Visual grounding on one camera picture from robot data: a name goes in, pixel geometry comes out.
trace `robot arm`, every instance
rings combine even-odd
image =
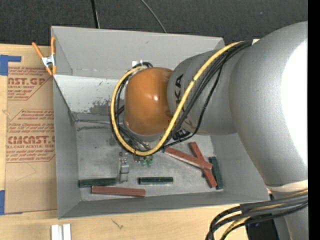
[[[307,190],[307,44],[308,23],[302,22],[254,45],[241,42],[188,58],[173,72],[150,68],[128,73],[123,132],[142,142],[162,136],[151,150],[129,151],[153,154],[170,138],[186,139],[177,137],[180,131],[238,133],[276,199]],[[285,219],[291,239],[309,239],[308,209]]]

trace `blue tape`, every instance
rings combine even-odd
[[[5,191],[0,190],[0,216],[5,214]]]
[[[8,75],[8,62],[21,62],[21,56],[0,55],[0,76]]]

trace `orange clip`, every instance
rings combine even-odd
[[[57,73],[57,66],[56,66],[56,38],[54,36],[51,37],[51,55],[49,57],[44,57],[42,52],[40,51],[39,47],[35,42],[32,42],[32,46],[35,49],[38,56],[42,59],[43,64],[45,65],[46,71],[49,73],[50,76],[55,75]]]

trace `wooden stick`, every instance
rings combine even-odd
[[[208,170],[211,170],[212,168],[212,164],[207,162],[207,161],[204,161],[203,159],[199,159],[199,158],[196,158],[192,155],[189,155],[189,154],[186,154],[186,153],[183,153],[179,150],[176,150],[172,147],[167,147],[165,150],[164,150],[164,153],[170,157],[173,157],[175,159],[178,159],[178,160],[181,160],[185,163],[188,163],[190,165],[193,165],[195,167],[198,167],[198,168],[201,168],[201,169],[208,169]]]
[[[203,161],[205,161],[205,158],[204,156],[202,155],[198,145],[196,142],[191,142],[189,143],[189,147],[193,153],[193,155],[199,159],[202,159]],[[208,185],[210,186],[210,188],[213,188],[213,187],[216,187],[218,184],[217,184],[217,181],[215,179],[215,177],[213,176],[212,174],[212,171],[211,170],[208,170],[208,169],[202,169],[202,173],[208,183]]]
[[[115,196],[132,196],[132,197],[144,197],[146,191],[140,188],[125,188],[114,186],[93,186],[91,188],[92,194],[104,194]]]

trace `cable bundle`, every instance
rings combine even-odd
[[[202,118],[204,116],[204,113],[206,111],[206,108],[208,106],[208,103],[212,97],[212,94],[214,93],[214,90],[216,89],[216,86],[218,84],[222,68],[226,61],[228,61],[230,58],[232,58],[235,54],[240,52],[241,50],[249,47],[252,45],[252,40],[249,41],[241,41],[241,42],[235,42],[232,44],[227,45],[226,47],[220,49],[217,51],[214,55],[212,55],[204,64],[203,66],[196,72],[195,76],[193,77],[192,81],[189,83],[187,88],[184,90],[184,94],[180,100],[180,103],[178,104],[176,111],[172,117],[172,120],[169,123],[168,128],[164,132],[163,136],[161,137],[159,143],[155,145],[153,148],[148,148],[143,142],[139,141],[136,137],[134,137],[132,134],[130,134],[127,130],[125,130],[123,127],[119,124],[119,115],[124,111],[123,107],[119,108],[119,100],[120,100],[120,94],[123,90],[124,86],[126,85],[127,81],[129,80],[129,77],[131,77],[133,74],[135,74],[137,71],[143,69],[144,66],[150,67],[150,63],[143,62],[141,64],[136,65],[134,68],[129,70],[117,83],[113,95],[111,98],[111,106],[110,106],[110,120],[113,132],[115,134],[116,139],[119,141],[119,143],[129,152],[136,154],[138,156],[149,156],[152,155],[160,150],[163,150],[167,147],[170,147],[172,145],[175,145],[177,143],[186,141],[190,139],[192,136],[194,136],[201,125]],[[175,138],[176,141],[170,142],[170,140],[173,138],[173,136],[176,135],[178,131],[181,130],[181,126],[184,122],[184,120],[187,118],[189,112],[191,111],[192,107],[196,103],[199,96],[202,94],[203,90],[207,86],[207,84],[210,82],[212,77],[217,75],[217,78],[213,84],[213,87],[210,90],[209,95],[207,96],[207,99],[202,107],[202,111],[200,113],[200,117],[197,123],[197,127],[193,133],[187,133],[183,135],[183,137]],[[198,87],[193,89],[195,86],[195,83],[199,83]],[[184,105],[187,101],[187,98],[189,97],[190,93],[194,94],[192,98],[190,99],[190,102],[188,102],[187,107],[184,109],[184,112],[182,115],[180,115],[181,111],[184,108]],[[127,137],[129,141],[125,141],[123,136]]]
[[[225,210],[216,216],[211,222],[209,233],[205,239],[215,240],[214,232],[221,226],[230,222],[233,223],[226,229],[220,240],[225,240],[231,231],[239,227],[290,215],[306,206],[308,206],[308,190],[301,191],[285,198],[243,203],[239,206]]]

